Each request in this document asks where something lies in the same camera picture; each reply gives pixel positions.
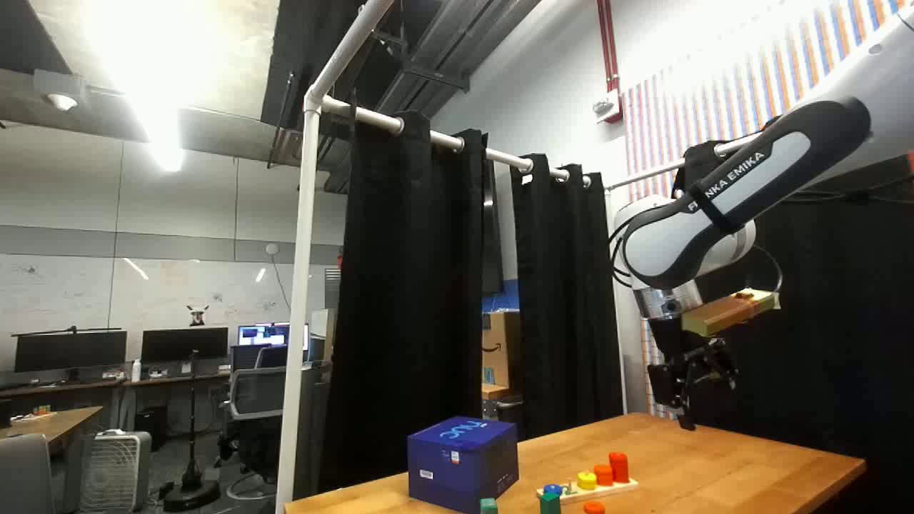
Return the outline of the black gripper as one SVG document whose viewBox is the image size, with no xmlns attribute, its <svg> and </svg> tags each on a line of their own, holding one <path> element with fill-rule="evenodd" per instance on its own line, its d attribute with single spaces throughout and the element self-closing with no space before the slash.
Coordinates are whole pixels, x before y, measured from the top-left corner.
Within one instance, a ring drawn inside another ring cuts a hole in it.
<svg viewBox="0 0 914 514">
<path fill-rule="evenodd" d="M 693 430 L 693 400 L 710 393 L 726 402 L 736 389 L 736 365 L 721 336 L 696 336 L 673 319 L 649 323 L 663 363 L 649 367 L 658 406 L 673 409 L 678 427 Z"/>
</svg>

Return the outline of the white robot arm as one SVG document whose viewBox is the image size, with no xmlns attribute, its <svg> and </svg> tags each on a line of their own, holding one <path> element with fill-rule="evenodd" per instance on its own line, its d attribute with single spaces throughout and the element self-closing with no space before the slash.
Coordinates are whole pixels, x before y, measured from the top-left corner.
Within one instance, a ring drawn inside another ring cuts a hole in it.
<svg viewBox="0 0 914 514">
<path fill-rule="evenodd" d="M 650 393 L 681 427 L 693 393 L 734 392 L 736 367 L 717 329 L 688 332 L 707 309 L 696 276 L 740 262 L 756 220 L 826 179 L 861 172 L 910 148 L 914 6 L 900 6 L 797 106 L 750 136 L 710 145 L 710 169 L 671 199 L 623 209 L 609 238 L 609 262 L 650 323 L 663 363 L 649 367 Z"/>
</svg>

